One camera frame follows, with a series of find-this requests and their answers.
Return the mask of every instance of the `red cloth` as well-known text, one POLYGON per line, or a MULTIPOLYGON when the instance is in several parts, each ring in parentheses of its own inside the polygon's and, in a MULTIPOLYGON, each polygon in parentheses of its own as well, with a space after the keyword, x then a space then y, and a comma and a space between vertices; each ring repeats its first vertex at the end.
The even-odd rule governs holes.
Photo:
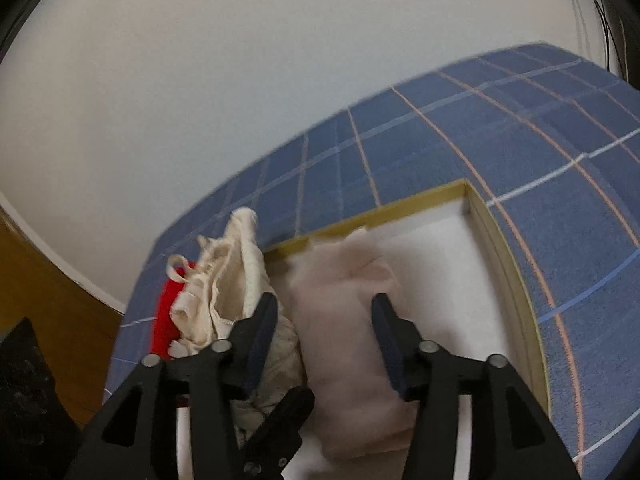
MULTIPOLYGON (((189 262, 191 267, 195 266, 194 262, 189 262)), ((175 269, 178 274, 184 276, 184 269, 175 269)), ((175 298, 178 297, 180 291, 183 290, 184 283, 177 283, 173 280, 167 280, 164 289, 158 300, 158 308, 156 309, 156 321, 151 333, 151 353, 158 354, 163 359, 171 359, 168 354, 171 341, 180 339, 180 331, 174 325, 169 317, 169 311, 175 298)))

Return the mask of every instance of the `brown floor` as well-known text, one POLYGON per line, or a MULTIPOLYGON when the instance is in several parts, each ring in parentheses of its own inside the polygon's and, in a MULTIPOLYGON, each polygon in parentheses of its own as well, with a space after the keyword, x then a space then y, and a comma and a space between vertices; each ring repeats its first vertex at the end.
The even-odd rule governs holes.
POLYGON ((82 428, 100 408, 121 315, 37 251, 0 210, 0 333, 28 317, 63 406, 82 428))

